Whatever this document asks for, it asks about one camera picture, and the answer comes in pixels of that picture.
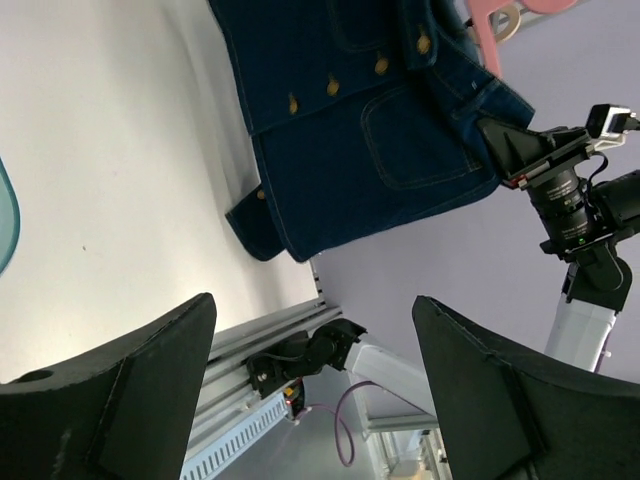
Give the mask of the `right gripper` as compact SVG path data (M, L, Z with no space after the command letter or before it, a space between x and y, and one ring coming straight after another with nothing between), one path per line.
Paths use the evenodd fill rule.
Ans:
M551 240L585 240L593 235L596 221L585 180L575 170L590 157L585 129L535 133L488 117L476 125L503 184L527 193Z

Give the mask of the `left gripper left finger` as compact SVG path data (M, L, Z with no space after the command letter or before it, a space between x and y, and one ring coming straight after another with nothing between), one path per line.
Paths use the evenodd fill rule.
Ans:
M1 387L4 479L177 479L216 324L201 293Z

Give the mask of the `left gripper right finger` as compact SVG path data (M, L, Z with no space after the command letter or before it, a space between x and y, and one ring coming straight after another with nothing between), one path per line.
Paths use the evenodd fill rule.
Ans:
M455 479L636 479L639 387L562 363L427 296L413 321Z

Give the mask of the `pink plastic hanger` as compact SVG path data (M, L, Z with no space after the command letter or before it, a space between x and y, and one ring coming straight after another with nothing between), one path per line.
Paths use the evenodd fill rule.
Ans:
M484 67L501 78L498 46L518 32L557 18L585 1L578 0L469 0L465 1L467 33L476 45Z

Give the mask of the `dark denim skirt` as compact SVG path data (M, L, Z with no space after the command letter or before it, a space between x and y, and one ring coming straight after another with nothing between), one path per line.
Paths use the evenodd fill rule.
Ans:
M259 183L227 214L268 261L466 206L499 185L477 123L533 108L450 1L214 1Z

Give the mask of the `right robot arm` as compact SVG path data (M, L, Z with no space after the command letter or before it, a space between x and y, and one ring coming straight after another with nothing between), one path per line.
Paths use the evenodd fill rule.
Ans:
M594 372L633 281L616 246L639 232L639 173L596 184L575 167L623 145L639 120L627 108L600 104L578 128L534 132L489 118L477 125L504 185L529 195L548 235L541 249L568 265L544 353ZM430 409L424 371L344 318L293 333L250 356L246 366L261 398L330 366Z

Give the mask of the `beige wooden hanger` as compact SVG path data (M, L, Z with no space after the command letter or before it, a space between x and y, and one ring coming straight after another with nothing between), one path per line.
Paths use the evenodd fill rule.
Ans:
M536 25L546 16L521 3L513 3L491 13L489 25L497 44L511 39L519 30Z

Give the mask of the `teal plastic basin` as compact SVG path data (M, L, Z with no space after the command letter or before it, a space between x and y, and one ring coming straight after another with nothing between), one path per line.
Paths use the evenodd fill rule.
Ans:
M1 257L0 273L3 274L16 251L21 230L18 199L4 163L0 164L1 174Z

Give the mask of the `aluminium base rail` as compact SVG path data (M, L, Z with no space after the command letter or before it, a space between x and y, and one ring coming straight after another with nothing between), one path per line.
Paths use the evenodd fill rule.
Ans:
M340 308L316 298L215 334L186 457L205 449L260 406L246 368L250 356L299 331L312 333L340 314Z

